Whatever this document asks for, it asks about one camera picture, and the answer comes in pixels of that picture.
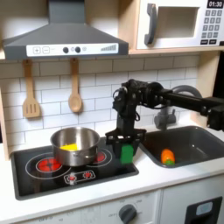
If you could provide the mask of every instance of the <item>gray sink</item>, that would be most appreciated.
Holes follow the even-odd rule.
[[[165,168],[224,158],[224,143],[208,131],[196,126],[147,133],[146,140],[140,148],[154,163]],[[163,149],[170,149],[174,153],[175,165],[161,163]]]

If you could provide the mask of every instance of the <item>wooden spatula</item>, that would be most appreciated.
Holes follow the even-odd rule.
[[[69,107],[73,112],[79,112],[81,110],[81,97],[79,95],[79,61],[77,59],[71,59],[72,70],[72,94],[69,97]]]
[[[37,117],[40,115],[39,103],[33,96],[33,83],[32,83],[32,62],[30,60],[24,60],[24,77],[26,82],[27,97],[24,101],[23,112],[27,118]]]

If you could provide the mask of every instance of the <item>range hood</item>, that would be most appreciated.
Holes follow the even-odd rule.
[[[126,55],[129,44],[85,24],[85,0],[49,0],[49,24],[7,38],[7,60]]]

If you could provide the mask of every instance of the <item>stovetop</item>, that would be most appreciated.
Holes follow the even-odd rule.
[[[121,164],[111,146],[102,138],[92,164],[80,167],[61,165],[53,157],[52,146],[16,151],[11,157],[17,200],[100,184],[138,174],[133,164]]]

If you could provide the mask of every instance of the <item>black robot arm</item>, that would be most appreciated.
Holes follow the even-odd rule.
[[[224,131],[224,100],[219,98],[174,94],[157,82],[129,80],[114,92],[114,99],[113,109],[117,111],[116,129],[106,134],[106,143],[112,144],[117,158],[121,156],[124,144],[131,144],[135,155],[138,145],[144,140],[146,130],[134,128],[135,121],[140,120],[138,105],[150,109],[161,109],[157,108],[158,105],[190,109],[206,116],[209,128]]]

